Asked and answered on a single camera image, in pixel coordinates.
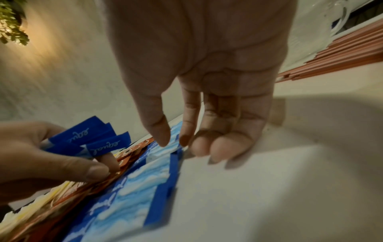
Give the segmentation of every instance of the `palm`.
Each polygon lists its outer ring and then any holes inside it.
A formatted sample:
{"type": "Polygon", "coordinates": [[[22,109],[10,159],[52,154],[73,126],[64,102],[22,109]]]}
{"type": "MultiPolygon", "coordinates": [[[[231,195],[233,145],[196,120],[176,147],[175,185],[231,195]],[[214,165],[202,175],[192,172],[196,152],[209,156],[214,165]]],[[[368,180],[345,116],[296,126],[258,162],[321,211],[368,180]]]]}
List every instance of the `palm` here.
{"type": "Polygon", "coordinates": [[[294,9],[294,0],[105,0],[123,78],[158,143],[170,137],[161,94],[179,76],[180,143],[216,161],[250,148],[268,116],[294,9]],[[201,92],[205,113],[193,137],[201,92]]]}

